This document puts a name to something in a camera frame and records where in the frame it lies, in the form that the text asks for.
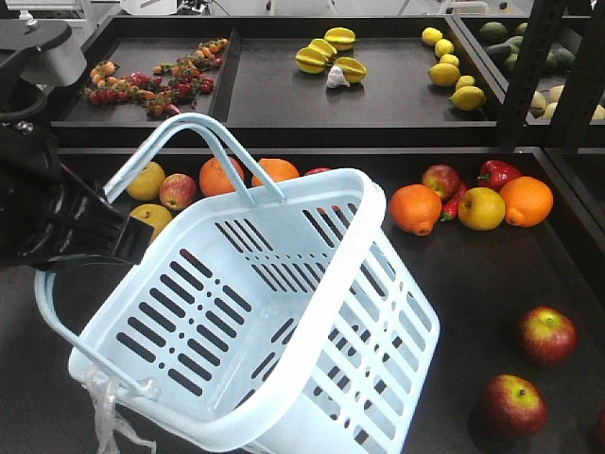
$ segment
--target green fruit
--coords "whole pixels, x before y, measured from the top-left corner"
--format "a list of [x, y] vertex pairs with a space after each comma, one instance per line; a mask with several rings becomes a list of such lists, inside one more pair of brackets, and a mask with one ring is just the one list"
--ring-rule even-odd
[[506, 69], [509, 74], [512, 74], [512, 71], [514, 71], [514, 65], [517, 63], [517, 57], [517, 54], [510, 54], [502, 63], [504, 69]]
[[514, 29], [514, 34], [517, 36], [525, 36], [526, 30], [527, 30], [527, 22], [523, 22], [522, 24], [519, 24]]
[[496, 64], [500, 64], [510, 55], [510, 44], [493, 44], [485, 48], [485, 52]]
[[500, 44], [509, 37], [509, 31], [501, 22], [486, 22], [479, 29], [479, 37], [488, 44]]
[[569, 71], [576, 60], [574, 53], [565, 47], [554, 50], [553, 54], [557, 60], [557, 67], [562, 71]]
[[544, 62], [544, 73], [552, 74], [557, 69], [557, 57], [552, 52], [548, 52], [546, 61]]
[[523, 44], [523, 36], [512, 36], [506, 40], [507, 44], [510, 44], [511, 47], [516, 47], [516, 52], [513, 49], [515, 54], [519, 53], [519, 49], [521, 48], [521, 44]]

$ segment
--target black tray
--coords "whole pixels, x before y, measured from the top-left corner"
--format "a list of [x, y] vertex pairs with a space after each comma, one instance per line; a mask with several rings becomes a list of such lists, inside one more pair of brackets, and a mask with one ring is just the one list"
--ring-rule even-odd
[[[581, 36], [583, 30], [588, 24], [588, 17], [578, 16], [565, 16], [562, 18], [562, 25], [557, 31], [557, 37], [552, 48], [565, 47], [573, 52], [577, 52], [579, 44], [581, 43]], [[527, 17], [514, 17], [509, 16], [490, 16], [485, 17], [469, 17], [469, 16], [456, 16], [455, 20], [460, 26], [460, 30], [465, 34], [470, 45], [478, 57], [483, 61], [485, 66], [493, 74], [500, 88], [506, 93], [509, 88], [510, 76], [503, 73], [501, 69], [494, 64], [492, 59], [487, 55], [484, 50], [485, 43], [480, 41], [478, 37], [478, 31], [487, 22], [501, 22], [509, 30], [513, 30], [516, 26], [523, 22], [527, 22]], [[555, 71], [552, 74], [544, 74], [536, 90], [543, 93], [548, 102], [547, 92], [550, 88], [565, 84], [567, 80], [567, 74], [562, 71]], [[532, 145], [552, 146], [556, 147], [558, 144], [550, 143], [548, 137], [548, 127], [550, 120], [544, 120], [542, 118], [535, 118], [532, 114], [528, 114], [526, 117], [529, 128], [525, 130], [523, 143]], [[585, 136], [582, 139], [581, 145], [583, 147], [599, 147], [605, 144], [605, 120], [593, 120], [588, 127]]]
[[[341, 55], [353, 55], [368, 67], [368, 76], [351, 89], [327, 89], [327, 73], [311, 76], [296, 66], [297, 50], [332, 26], [355, 31], [357, 44]], [[427, 26], [454, 43], [462, 74], [474, 76], [484, 90], [488, 100], [480, 111], [455, 109], [448, 99], [453, 89], [430, 83], [427, 72], [437, 59], [421, 42]], [[224, 122], [247, 147], [496, 143], [493, 126], [503, 93], [450, 17], [114, 16], [85, 44], [85, 55], [91, 66], [113, 60], [120, 72], [150, 71], [200, 41], [223, 36], [232, 41], [216, 74], [216, 89], [202, 96], [196, 111]], [[79, 88], [51, 94], [52, 127], [62, 146], [136, 147], [157, 126], [140, 108], [92, 106], [76, 96]], [[191, 147], [195, 135], [179, 140], [175, 147]]]
[[[131, 150], [65, 150], [61, 159], [85, 178], [103, 182]], [[207, 149], [183, 154], [167, 149], [157, 156], [166, 171], [195, 176]], [[486, 159], [505, 159], [543, 179], [555, 195], [547, 221], [533, 228], [501, 225], [474, 232], [457, 221], [440, 223], [427, 237], [403, 233], [389, 215], [383, 229], [437, 311], [441, 337], [406, 439], [405, 453], [595, 452], [589, 433], [605, 406], [605, 240], [575, 193], [538, 148], [496, 153], [489, 148], [433, 149], [256, 149], [256, 157], [285, 157], [301, 171], [315, 166], [365, 170], [387, 197], [416, 183], [430, 164], [455, 166], [473, 183]], [[120, 206], [131, 207], [128, 199]], [[57, 279], [58, 311], [79, 330], [127, 272], [126, 266], [92, 265]], [[88, 394], [67, 374], [70, 347], [50, 332], [34, 306], [32, 272], [0, 271], [0, 452], [80, 454], [96, 449]], [[510, 327], [524, 311], [549, 305], [566, 313], [579, 330], [579, 345], [561, 367], [543, 371], [527, 364], [511, 342]], [[487, 437], [475, 417], [477, 397], [495, 374], [525, 377], [541, 389], [550, 412], [543, 431], [515, 444]], [[199, 450], [124, 410], [143, 437], [160, 452]], [[123, 452], [147, 453], [120, 438]]]

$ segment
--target light blue plastic basket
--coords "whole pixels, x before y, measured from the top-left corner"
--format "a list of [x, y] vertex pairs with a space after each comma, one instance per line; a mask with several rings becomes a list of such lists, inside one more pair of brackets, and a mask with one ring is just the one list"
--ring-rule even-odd
[[[209, 451], [398, 454], [439, 321], [380, 228], [382, 190], [355, 169], [277, 184], [222, 125], [185, 113], [108, 199], [183, 129], [236, 192], [176, 216], [79, 336], [54, 313], [54, 276], [38, 273], [44, 318], [75, 346], [70, 374], [117, 376], [120, 404]], [[223, 143], [263, 186], [241, 183]]]

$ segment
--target robotic arm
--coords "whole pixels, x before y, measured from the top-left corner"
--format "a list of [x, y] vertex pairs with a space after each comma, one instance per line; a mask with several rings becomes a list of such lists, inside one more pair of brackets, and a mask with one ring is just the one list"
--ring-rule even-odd
[[115, 210], [100, 187], [71, 172], [36, 122], [36, 84], [76, 82], [86, 60], [63, 21], [0, 20], [0, 266], [41, 270], [138, 263], [152, 228]]

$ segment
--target orange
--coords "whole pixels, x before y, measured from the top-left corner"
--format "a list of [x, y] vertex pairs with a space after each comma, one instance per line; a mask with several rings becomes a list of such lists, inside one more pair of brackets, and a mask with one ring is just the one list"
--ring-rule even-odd
[[[241, 179], [244, 180], [244, 169], [242, 166], [231, 156], [229, 160]], [[229, 178], [227, 178], [227, 173], [225, 173], [225, 170], [223, 170], [220, 162], [215, 157], [206, 161], [199, 170], [199, 189], [201, 189], [201, 193], [206, 197], [235, 191]]]
[[427, 236], [441, 215], [441, 199], [430, 187], [410, 184], [395, 191], [389, 212], [400, 229]]
[[531, 227], [545, 220], [552, 209], [552, 191], [533, 177], [509, 181], [500, 189], [500, 196], [507, 205], [504, 219], [510, 225]]
[[[258, 164], [268, 173], [274, 182], [283, 182], [301, 176], [299, 169], [285, 159], [261, 158], [258, 160]], [[262, 184], [258, 178], [252, 177], [252, 186], [260, 186]]]

